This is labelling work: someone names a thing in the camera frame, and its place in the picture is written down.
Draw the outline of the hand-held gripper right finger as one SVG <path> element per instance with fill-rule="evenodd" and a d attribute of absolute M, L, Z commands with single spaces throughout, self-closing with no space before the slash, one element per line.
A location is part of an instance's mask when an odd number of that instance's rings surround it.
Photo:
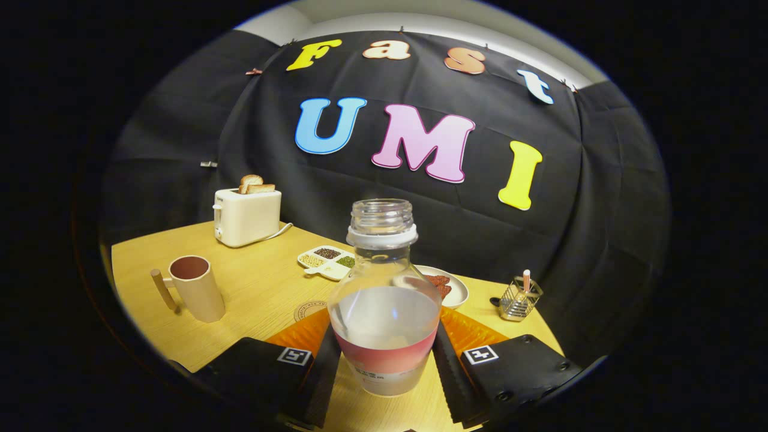
<path fill-rule="evenodd" d="M 510 338 L 447 307 L 433 352 L 451 418 L 466 428 L 519 421 L 582 373 L 535 336 Z"/>

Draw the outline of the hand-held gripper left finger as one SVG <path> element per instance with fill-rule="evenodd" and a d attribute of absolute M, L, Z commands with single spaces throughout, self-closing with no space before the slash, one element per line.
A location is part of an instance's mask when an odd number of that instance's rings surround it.
<path fill-rule="evenodd" d="M 266 341 L 239 339 L 192 376 L 263 420 L 282 416 L 323 427 L 338 360 L 340 347 L 323 308 Z"/>

